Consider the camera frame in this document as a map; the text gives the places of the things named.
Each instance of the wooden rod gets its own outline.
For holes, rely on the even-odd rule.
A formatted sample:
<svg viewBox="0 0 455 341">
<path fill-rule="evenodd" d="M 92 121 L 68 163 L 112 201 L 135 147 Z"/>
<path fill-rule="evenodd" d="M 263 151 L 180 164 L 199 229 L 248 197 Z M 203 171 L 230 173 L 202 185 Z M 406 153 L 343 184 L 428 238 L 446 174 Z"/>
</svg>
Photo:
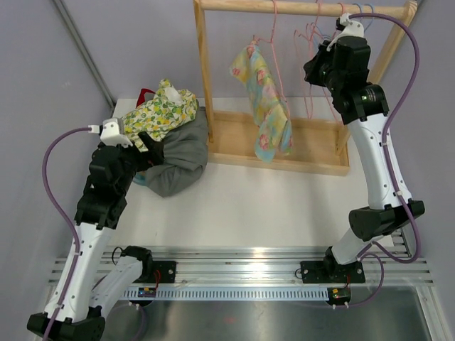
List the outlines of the wooden rod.
<svg viewBox="0 0 455 341">
<path fill-rule="evenodd" d="M 401 19 L 403 24 L 409 26 L 414 19 L 417 12 L 417 2 L 414 0 L 408 1 L 405 4 L 405 16 Z M 390 62 L 393 59 L 395 52 L 397 52 L 400 43 L 405 36 L 405 32 L 398 25 L 394 25 L 390 34 L 387 37 L 387 40 L 382 47 L 381 52 L 379 53 L 376 63 L 373 66 L 368 80 L 373 84 L 377 84 L 381 81 L 382 76 L 384 76 L 385 71 L 389 67 Z M 341 127 L 338 132 L 338 140 L 336 142 L 336 155 L 340 155 L 343 152 L 343 149 L 348 143 L 350 137 L 350 132 L 347 126 Z"/>
<path fill-rule="evenodd" d="M 208 61 L 207 28 L 205 26 L 205 14 L 200 0 L 194 0 L 194 17 L 196 19 L 196 33 L 198 34 L 198 47 L 200 69 L 202 71 L 202 82 L 204 88 L 205 113 L 208 123 L 208 140 L 213 142 L 213 130 L 215 117 L 213 116 L 212 81 L 210 78 L 210 63 Z"/>
<path fill-rule="evenodd" d="M 200 6 L 206 11 L 231 11 L 231 12 L 254 12 L 274 13 L 274 4 L 270 0 L 200 0 Z M 351 14 L 360 13 L 356 5 L 343 5 L 346 12 Z M 306 2 L 277 1 L 277 12 L 279 14 L 296 14 L 302 16 L 317 16 L 319 5 Z M 364 13 L 371 13 L 369 6 L 362 8 Z M 405 16 L 403 6 L 375 6 L 375 13 L 386 14 L 401 19 Z M 322 4 L 319 11 L 320 16 L 339 17 L 343 9 L 339 4 Z"/>
</svg>

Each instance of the floral cloth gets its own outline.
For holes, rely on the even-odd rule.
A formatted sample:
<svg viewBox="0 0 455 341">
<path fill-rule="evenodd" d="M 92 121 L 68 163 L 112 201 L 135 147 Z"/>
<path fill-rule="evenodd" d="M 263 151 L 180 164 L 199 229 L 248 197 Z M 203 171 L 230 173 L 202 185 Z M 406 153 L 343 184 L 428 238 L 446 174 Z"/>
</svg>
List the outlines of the floral cloth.
<svg viewBox="0 0 455 341">
<path fill-rule="evenodd" d="M 250 96 L 253 117 L 259 126 L 256 156 L 264 162 L 272 162 L 278 148 L 288 154 L 293 144 L 291 121 L 272 74 L 254 41 L 235 58 L 230 73 L 246 86 Z"/>
<path fill-rule="evenodd" d="M 138 136 L 140 132 L 146 131 L 153 140 L 161 141 L 170 130 L 193 121 L 196 117 L 196 96 L 188 90 L 179 90 L 183 104 L 175 103 L 166 96 L 166 88 L 169 87 L 172 84 L 168 80 L 160 81 L 159 89 L 151 101 L 139 105 L 122 117 L 125 135 L 140 151 L 147 151 Z"/>
</svg>

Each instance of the gray cloth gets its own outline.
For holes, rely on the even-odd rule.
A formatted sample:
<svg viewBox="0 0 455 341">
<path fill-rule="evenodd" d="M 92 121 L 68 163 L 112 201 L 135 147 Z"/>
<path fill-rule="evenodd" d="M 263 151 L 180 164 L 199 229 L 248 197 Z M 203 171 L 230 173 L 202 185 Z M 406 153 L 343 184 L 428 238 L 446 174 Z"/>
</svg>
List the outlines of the gray cloth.
<svg viewBox="0 0 455 341">
<path fill-rule="evenodd" d="M 199 107 L 194 121 L 167 133 L 163 140 L 164 164 L 146 171 L 146 186 L 168 197 L 196 182 L 207 166 L 207 138 L 205 107 Z"/>
</svg>

